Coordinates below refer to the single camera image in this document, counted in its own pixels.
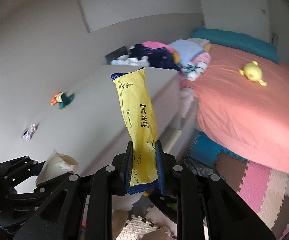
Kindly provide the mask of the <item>yellow snack wrapper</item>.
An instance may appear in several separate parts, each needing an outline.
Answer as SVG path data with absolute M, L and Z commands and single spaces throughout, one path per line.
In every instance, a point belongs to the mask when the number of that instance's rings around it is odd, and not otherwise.
M 128 193 L 140 193 L 156 187 L 157 124 L 145 85 L 145 68 L 130 73 L 111 74 L 116 86 L 121 113 L 132 140 L 131 178 Z

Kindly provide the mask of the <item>pink folded clothing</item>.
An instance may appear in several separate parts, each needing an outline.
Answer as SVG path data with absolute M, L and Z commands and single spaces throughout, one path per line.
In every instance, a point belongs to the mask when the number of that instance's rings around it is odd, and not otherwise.
M 180 60 L 179 53 L 174 48 L 170 47 L 169 45 L 166 45 L 166 44 L 163 44 L 160 42 L 154 42 L 154 41 L 145 41 L 142 43 L 142 45 L 147 47 L 147 48 L 150 48 L 150 49 L 164 48 L 173 55 L 173 57 L 174 57 L 174 59 L 176 59 L 176 61 Z

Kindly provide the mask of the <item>yellow plush duck toy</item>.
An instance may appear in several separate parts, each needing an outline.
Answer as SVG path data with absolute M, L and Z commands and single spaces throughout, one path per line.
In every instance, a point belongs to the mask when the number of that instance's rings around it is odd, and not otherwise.
M 241 76 L 246 77 L 251 82 L 257 82 L 263 87 L 267 86 L 267 83 L 263 80 L 263 72 L 256 61 L 245 64 L 238 72 Z

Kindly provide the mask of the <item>white crumpled cloth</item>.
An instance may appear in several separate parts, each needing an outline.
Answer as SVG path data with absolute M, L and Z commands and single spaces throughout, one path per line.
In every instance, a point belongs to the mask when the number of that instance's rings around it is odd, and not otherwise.
M 129 57 L 129 55 L 122 55 L 117 59 L 110 62 L 112 65 L 123 65 L 123 66 L 139 66 L 149 67 L 150 63 L 147 56 L 141 57 L 139 60 L 137 57 Z

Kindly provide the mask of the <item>navy blue patterned garment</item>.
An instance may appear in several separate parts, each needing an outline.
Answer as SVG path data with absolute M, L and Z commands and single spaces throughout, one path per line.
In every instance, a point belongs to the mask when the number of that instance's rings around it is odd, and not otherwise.
M 129 57 L 136 57 L 138 60 L 146 59 L 150 67 L 180 71 L 173 54 L 165 48 L 148 48 L 135 44 L 129 48 Z

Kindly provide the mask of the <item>teal dinosaur hair clip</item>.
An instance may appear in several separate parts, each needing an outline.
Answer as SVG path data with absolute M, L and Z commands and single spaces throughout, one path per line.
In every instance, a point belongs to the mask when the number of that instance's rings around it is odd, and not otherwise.
M 70 105 L 70 103 L 73 102 L 74 98 L 75 98 L 74 93 L 67 96 L 65 93 L 60 92 L 57 95 L 57 102 L 59 104 L 59 109 L 65 109 L 65 107 L 67 107 L 68 105 Z

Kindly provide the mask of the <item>teal pillow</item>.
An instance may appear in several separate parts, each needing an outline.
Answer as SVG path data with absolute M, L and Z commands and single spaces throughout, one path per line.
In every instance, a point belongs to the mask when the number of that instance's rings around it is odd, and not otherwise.
M 192 37 L 207 39 L 213 44 L 239 49 L 279 64 L 276 47 L 250 35 L 234 31 L 198 28 Z

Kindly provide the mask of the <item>pink bed sheet mattress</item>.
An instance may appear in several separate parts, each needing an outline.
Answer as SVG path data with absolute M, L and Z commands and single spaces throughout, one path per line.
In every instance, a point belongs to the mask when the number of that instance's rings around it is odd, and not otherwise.
M 204 74 L 184 85 L 198 100 L 198 125 L 243 158 L 289 173 L 289 66 L 213 45 Z M 258 62 L 266 87 L 238 72 Z

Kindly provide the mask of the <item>colourful foam puzzle mat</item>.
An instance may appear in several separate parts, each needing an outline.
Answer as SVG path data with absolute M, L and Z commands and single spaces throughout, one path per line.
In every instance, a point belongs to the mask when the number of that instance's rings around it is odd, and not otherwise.
M 193 173 L 219 174 L 273 232 L 289 232 L 289 174 L 247 160 L 196 130 L 182 160 Z

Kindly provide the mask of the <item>light blue folded blanket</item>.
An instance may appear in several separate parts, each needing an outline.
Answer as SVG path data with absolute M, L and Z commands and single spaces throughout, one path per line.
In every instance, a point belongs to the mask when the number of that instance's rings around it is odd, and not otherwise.
M 204 53 L 204 48 L 200 45 L 188 40 L 176 40 L 169 44 L 180 55 L 180 64 L 186 66 L 196 56 Z

